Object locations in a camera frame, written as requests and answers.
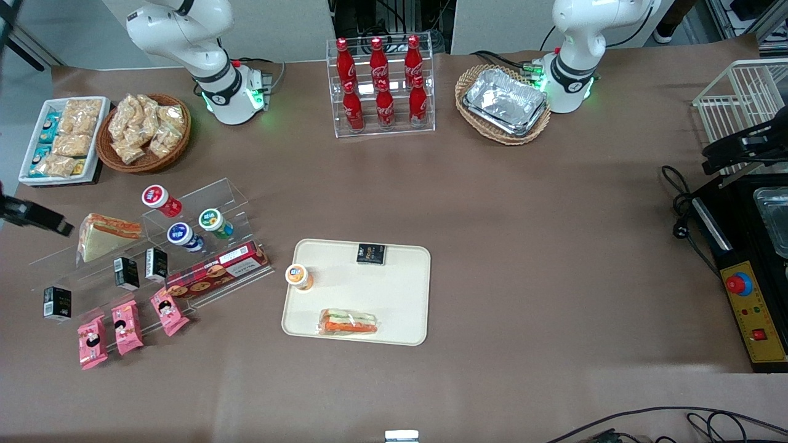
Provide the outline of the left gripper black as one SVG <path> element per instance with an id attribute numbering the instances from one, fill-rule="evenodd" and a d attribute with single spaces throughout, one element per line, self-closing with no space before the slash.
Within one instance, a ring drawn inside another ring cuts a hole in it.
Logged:
<path id="1" fill-rule="evenodd" d="M 785 162 L 786 145 L 786 117 L 775 117 L 709 144 L 704 148 L 707 160 L 702 169 L 706 175 L 732 175 L 742 169 L 743 162 Z"/>

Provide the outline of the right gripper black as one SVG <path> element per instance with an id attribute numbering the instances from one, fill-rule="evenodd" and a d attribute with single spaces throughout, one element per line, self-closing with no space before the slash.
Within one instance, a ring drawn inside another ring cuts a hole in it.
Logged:
<path id="1" fill-rule="evenodd" d="M 8 196 L 1 183 L 1 219 L 13 225 L 33 225 L 57 233 L 64 237 L 71 236 L 74 226 L 60 213 L 49 209 L 41 209 L 41 205 L 28 200 Z"/>

